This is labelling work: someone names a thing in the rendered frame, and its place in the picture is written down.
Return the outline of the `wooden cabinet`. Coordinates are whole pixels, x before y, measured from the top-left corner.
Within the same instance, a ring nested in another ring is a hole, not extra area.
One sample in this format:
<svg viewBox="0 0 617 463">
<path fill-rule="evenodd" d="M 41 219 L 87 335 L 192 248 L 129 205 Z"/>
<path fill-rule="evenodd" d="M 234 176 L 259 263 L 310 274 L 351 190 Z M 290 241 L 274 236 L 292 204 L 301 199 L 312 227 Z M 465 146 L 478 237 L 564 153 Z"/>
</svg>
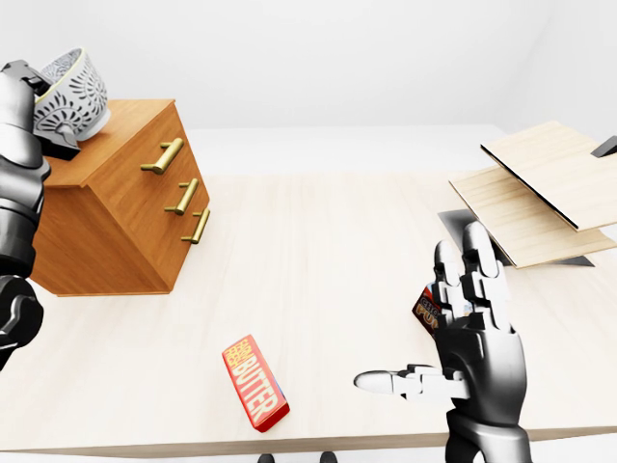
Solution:
<svg viewBox="0 0 617 463">
<path fill-rule="evenodd" d="M 69 296 L 170 292 L 125 226 L 85 184 L 101 164 L 101 156 L 90 153 L 90 140 L 72 160 L 49 161 L 33 280 Z"/>
</svg>

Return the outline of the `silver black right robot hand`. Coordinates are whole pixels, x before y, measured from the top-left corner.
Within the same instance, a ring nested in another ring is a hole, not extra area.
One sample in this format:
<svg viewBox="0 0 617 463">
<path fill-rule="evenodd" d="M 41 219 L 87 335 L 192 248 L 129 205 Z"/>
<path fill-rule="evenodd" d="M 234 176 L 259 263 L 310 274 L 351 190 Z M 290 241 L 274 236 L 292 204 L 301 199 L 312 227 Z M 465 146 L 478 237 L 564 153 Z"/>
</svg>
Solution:
<svg viewBox="0 0 617 463">
<path fill-rule="evenodd" d="M 434 273 L 431 297 L 441 311 L 433 339 L 441 365 L 366 371 L 355 386 L 406 399 L 446 396 L 478 422 L 517 425 L 526 392 L 523 347 L 508 319 L 504 268 L 484 226 L 465 226 L 461 255 L 440 241 Z"/>
</svg>

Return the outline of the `patterned grey white bowl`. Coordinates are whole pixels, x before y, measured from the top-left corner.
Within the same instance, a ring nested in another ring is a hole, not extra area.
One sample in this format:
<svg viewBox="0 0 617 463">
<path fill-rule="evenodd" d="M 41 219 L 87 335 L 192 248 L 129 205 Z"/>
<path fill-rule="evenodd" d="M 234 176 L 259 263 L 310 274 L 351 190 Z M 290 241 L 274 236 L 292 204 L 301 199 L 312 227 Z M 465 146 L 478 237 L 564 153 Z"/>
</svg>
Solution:
<svg viewBox="0 0 617 463">
<path fill-rule="evenodd" d="M 53 132 L 69 126 L 78 142 L 92 138 L 110 119 L 107 89 L 83 47 L 45 66 L 40 73 L 52 85 L 35 104 L 35 129 Z"/>
</svg>

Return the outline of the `dark grey wedge shape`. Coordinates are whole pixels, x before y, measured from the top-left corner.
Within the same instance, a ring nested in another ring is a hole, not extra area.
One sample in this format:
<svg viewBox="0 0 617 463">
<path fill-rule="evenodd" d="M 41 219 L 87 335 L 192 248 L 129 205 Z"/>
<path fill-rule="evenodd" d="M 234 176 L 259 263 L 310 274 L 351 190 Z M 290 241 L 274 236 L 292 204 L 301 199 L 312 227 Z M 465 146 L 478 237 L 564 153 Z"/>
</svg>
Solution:
<svg viewBox="0 0 617 463">
<path fill-rule="evenodd" d="M 596 158 L 602 158 L 614 153 L 617 153 L 617 135 L 609 137 L 606 141 L 591 151 L 591 154 Z"/>
</svg>

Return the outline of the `red butter box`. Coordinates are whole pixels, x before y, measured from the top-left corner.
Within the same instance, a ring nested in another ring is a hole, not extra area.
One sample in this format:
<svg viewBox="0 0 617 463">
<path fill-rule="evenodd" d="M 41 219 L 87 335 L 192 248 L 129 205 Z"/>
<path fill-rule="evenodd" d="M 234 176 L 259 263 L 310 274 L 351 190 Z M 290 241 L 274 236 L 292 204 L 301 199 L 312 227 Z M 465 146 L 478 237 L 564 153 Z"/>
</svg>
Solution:
<svg viewBox="0 0 617 463">
<path fill-rule="evenodd" d="M 252 427 L 268 431 L 289 413 L 290 406 L 254 337 L 243 337 L 222 356 Z"/>
</svg>

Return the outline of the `pale wooden board black edge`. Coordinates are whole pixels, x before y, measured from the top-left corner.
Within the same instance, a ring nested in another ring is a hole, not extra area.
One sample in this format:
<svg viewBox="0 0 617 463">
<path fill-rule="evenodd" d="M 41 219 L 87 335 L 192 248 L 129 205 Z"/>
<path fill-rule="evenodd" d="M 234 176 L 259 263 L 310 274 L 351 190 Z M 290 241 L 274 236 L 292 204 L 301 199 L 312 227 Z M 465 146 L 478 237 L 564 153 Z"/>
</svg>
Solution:
<svg viewBox="0 0 617 463">
<path fill-rule="evenodd" d="M 481 145 L 495 162 L 582 232 L 617 224 L 617 144 L 601 144 L 558 122 Z"/>
</svg>

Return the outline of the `chocolate pudding box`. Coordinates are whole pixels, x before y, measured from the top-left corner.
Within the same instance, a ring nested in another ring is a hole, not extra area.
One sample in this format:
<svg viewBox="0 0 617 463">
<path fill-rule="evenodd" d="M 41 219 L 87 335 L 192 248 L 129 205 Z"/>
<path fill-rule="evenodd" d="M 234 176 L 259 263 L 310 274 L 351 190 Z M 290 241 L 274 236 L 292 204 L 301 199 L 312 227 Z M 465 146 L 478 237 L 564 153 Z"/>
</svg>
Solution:
<svg viewBox="0 0 617 463">
<path fill-rule="evenodd" d="M 452 310 L 445 309 L 438 303 L 433 289 L 435 284 L 436 282 L 430 282 L 424 288 L 412 308 L 412 314 L 431 337 L 435 337 L 435 332 L 440 327 L 441 316 L 445 319 L 444 324 L 452 323 L 455 320 Z"/>
</svg>

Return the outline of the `wooden cabinet drawer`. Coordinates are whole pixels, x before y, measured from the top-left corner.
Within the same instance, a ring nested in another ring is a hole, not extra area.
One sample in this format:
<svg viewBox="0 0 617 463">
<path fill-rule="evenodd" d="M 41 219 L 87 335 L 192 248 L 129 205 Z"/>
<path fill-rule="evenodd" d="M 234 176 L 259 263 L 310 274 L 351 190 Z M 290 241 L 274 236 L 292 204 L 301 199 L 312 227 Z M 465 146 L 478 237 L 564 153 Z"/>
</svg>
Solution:
<svg viewBox="0 0 617 463">
<path fill-rule="evenodd" d="M 133 233 L 186 233 L 182 227 L 208 195 L 174 101 L 113 100 L 111 110 L 111 120 L 89 141 L 101 164 L 85 184 Z"/>
<path fill-rule="evenodd" d="M 163 142 L 127 171 L 117 213 L 141 252 L 155 262 L 184 244 L 200 210 L 203 182 L 183 137 Z"/>
<path fill-rule="evenodd" d="M 196 177 L 200 184 L 183 215 L 166 212 L 165 206 L 176 205 L 184 193 L 178 187 L 180 182 L 188 182 Z M 209 196 L 200 171 L 193 166 L 181 172 L 172 169 L 163 176 L 154 176 L 154 189 L 148 197 L 146 221 L 143 232 L 145 254 L 154 270 L 170 291 L 175 284 L 183 262 L 192 243 L 182 241 L 182 236 L 191 235 L 199 220 L 193 212 L 202 211 L 208 206 Z"/>
</svg>

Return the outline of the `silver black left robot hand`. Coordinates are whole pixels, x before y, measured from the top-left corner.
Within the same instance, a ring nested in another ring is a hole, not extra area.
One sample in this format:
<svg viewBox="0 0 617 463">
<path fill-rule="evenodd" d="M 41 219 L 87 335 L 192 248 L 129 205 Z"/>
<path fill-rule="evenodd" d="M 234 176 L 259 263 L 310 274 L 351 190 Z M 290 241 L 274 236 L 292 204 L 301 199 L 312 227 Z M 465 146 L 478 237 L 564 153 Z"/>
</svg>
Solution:
<svg viewBox="0 0 617 463">
<path fill-rule="evenodd" d="M 9 143 L 0 154 L 13 163 L 35 168 L 41 164 L 36 155 L 71 160 L 80 151 L 66 123 L 52 132 L 35 128 L 35 96 L 50 87 L 51 81 L 24 60 L 8 62 L 0 70 L 0 138 Z"/>
</svg>

